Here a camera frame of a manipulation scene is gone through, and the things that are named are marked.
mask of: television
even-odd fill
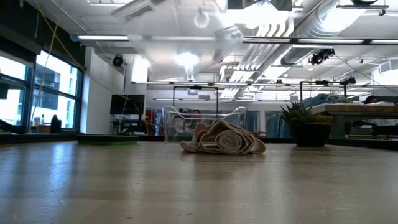
[[[110,114],[143,115],[144,100],[145,95],[112,95]]]

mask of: rolled towel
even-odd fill
[[[192,142],[181,142],[185,152],[210,154],[262,154],[265,145],[249,131],[219,120],[210,126],[198,123]]]

